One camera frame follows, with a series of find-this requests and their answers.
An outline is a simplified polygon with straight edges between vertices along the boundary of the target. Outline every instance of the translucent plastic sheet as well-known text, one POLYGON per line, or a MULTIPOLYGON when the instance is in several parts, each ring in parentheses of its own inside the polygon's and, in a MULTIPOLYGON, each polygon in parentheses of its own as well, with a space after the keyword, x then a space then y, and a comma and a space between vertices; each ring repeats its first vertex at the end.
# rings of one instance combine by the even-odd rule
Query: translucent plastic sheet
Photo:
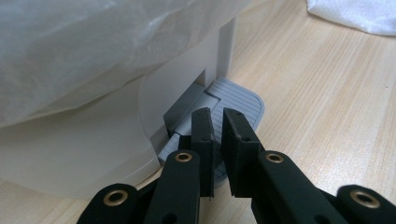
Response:
POLYGON ((373 35, 396 35, 395 0, 307 0, 308 12, 373 35))
POLYGON ((76 108, 198 44, 248 0, 0 3, 0 128, 76 108))

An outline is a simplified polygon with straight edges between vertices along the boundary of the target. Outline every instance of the wooden surface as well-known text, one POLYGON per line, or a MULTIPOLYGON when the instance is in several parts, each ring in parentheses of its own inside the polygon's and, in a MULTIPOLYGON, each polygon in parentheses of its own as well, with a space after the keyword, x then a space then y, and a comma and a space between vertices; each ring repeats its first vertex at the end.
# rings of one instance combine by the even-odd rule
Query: wooden surface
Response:
MULTIPOLYGON (((304 0, 253 1, 239 18, 229 79, 260 95, 266 149, 289 155, 331 194, 347 184, 396 203, 396 38, 306 13, 304 0)), ((228 183, 201 223, 255 223, 228 183)), ((0 223, 76 223, 86 201, 0 180, 0 223)))

